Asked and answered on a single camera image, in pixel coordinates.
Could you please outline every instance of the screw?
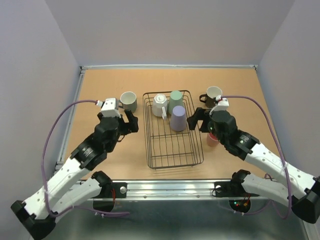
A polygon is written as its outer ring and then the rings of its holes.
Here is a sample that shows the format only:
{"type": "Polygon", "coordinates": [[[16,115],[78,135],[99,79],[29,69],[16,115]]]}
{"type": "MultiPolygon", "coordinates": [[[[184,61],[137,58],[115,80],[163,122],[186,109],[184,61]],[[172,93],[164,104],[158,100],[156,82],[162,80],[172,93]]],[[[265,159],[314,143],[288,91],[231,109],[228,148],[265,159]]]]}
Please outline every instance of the screw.
{"type": "Polygon", "coordinates": [[[120,187],[120,193],[125,194],[127,192],[127,188],[125,186],[120,187]]]}
{"type": "Polygon", "coordinates": [[[217,193],[221,193],[221,192],[222,192],[222,187],[221,187],[220,185],[217,185],[217,186],[215,187],[215,191],[216,191],[217,193]]]}

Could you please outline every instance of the white mug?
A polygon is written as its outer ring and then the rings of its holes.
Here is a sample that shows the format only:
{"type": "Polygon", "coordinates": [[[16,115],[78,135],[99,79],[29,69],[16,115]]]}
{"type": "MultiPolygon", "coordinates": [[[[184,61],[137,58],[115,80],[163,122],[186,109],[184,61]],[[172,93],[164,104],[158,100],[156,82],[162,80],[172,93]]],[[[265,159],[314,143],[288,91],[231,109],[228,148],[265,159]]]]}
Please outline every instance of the white mug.
{"type": "Polygon", "coordinates": [[[119,108],[131,110],[131,112],[134,113],[138,107],[136,94],[132,91],[122,93],[119,104],[121,104],[119,108]]]}
{"type": "Polygon", "coordinates": [[[167,119],[168,100],[164,94],[157,94],[153,98],[152,113],[157,117],[162,117],[163,120],[167,119]]]}

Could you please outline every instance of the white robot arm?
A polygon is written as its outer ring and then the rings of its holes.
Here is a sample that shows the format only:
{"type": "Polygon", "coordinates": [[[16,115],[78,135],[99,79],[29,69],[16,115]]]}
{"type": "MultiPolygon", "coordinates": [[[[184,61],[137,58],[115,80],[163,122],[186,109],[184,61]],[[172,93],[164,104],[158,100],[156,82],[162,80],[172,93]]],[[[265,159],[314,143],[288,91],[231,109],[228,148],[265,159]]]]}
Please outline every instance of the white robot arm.
{"type": "Polygon", "coordinates": [[[217,197],[257,194],[277,201],[285,206],[292,205],[292,211],[302,220],[315,223],[320,216],[319,178],[305,173],[282,160],[267,149],[257,138],[238,129],[236,119],[227,112],[229,102],[222,96],[216,97],[212,109],[198,107],[193,116],[187,119],[189,129],[194,130],[198,120],[202,120],[200,131],[214,134],[225,149],[266,173],[277,182],[263,179],[252,173],[240,170],[234,173],[230,182],[216,182],[220,186],[217,197]],[[285,169],[288,171],[291,186],[291,204],[287,189],[285,169]]]}
{"type": "Polygon", "coordinates": [[[97,101],[96,105],[101,107],[101,111],[97,115],[100,122],[94,132],[80,143],[61,169],[48,182],[44,182],[43,187],[27,199],[17,200],[11,205],[12,211],[35,240],[43,239],[54,229],[56,218],[99,195],[104,188],[110,188],[111,179],[99,171],[70,191],[78,180],[107,158],[107,153],[111,153],[117,142],[123,139],[120,139],[121,136],[139,130],[138,118],[131,111],[124,111],[128,122],[124,121],[116,98],[97,101]]]}

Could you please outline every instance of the wire rack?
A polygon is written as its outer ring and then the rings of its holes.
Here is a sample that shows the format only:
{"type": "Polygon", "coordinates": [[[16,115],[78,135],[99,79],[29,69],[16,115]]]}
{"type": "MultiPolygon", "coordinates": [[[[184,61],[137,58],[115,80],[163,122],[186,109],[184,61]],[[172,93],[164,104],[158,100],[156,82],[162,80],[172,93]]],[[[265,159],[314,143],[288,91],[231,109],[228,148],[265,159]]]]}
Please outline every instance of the wire rack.
{"type": "MultiPolygon", "coordinates": [[[[188,90],[180,91],[183,95],[183,106],[187,117],[195,112],[194,103],[188,90]]],[[[171,91],[147,92],[143,95],[143,120],[145,132],[145,149],[147,165],[151,169],[186,167],[201,164],[204,153],[199,126],[190,131],[176,132],[170,128],[167,120],[152,113],[153,99],[157,94],[164,94],[169,100],[171,91]]]]}

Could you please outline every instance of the cable tie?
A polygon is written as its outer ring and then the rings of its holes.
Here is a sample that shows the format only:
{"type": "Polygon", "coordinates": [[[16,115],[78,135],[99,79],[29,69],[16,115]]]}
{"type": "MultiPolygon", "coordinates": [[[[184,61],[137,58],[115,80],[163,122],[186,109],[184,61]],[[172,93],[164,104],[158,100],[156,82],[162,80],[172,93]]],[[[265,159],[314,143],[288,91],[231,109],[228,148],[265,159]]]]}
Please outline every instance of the cable tie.
{"type": "Polygon", "coordinates": [[[68,192],[66,192],[66,193],[65,193],[65,195],[70,199],[72,209],[74,209],[74,208],[75,208],[75,206],[74,206],[74,202],[72,201],[72,198],[69,196],[69,193],[68,193],[68,192]]]}
{"type": "Polygon", "coordinates": [[[289,165],[289,163],[286,162],[285,165],[281,168],[280,173],[282,173],[287,168],[288,165],[289,165]]]}
{"type": "Polygon", "coordinates": [[[102,107],[103,104],[104,104],[103,101],[97,100],[95,105],[102,107]]]}
{"type": "Polygon", "coordinates": [[[49,197],[53,198],[53,199],[58,199],[57,196],[52,195],[51,193],[49,193],[49,190],[46,191],[45,188],[43,188],[43,192],[44,192],[45,194],[47,194],[49,197]]]}

